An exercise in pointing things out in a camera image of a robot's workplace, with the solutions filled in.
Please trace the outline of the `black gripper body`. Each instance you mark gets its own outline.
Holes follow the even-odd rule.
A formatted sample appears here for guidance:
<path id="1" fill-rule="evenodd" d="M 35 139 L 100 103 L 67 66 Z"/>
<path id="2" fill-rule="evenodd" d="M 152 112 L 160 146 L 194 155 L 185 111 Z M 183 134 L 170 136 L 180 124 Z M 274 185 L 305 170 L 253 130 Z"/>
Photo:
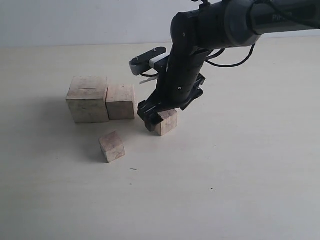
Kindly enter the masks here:
<path id="1" fill-rule="evenodd" d="M 224 18 L 223 11 L 179 12 L 173 18 L 171 50 L 149 61 L 157 84 L 150 97 L 138 104 L 139 116 L 184 110 L 203 94 L 200 71 L 213 50 L 225 48 Z"/>

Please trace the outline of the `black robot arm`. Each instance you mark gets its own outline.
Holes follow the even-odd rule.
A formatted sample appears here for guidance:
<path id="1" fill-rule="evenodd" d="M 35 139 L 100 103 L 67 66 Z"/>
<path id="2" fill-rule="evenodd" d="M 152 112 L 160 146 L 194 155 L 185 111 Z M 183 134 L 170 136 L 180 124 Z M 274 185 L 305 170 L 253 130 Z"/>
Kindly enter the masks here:
<path id="1" fill-rule="evenodd" d="M 156 71 L 156 88 L 138 104 L 137 114 L 153 131 L 161 112 L 186 109 L 203 95 L 204 63 L 226 49 L 250 47 L 264 34 L 316 30 L 320 27 L 317 0 L 204 0 L 197 10 L 179 12 L 171 21 L 172 47 L 157 47 L 133 58 L 134 75 Z"/>

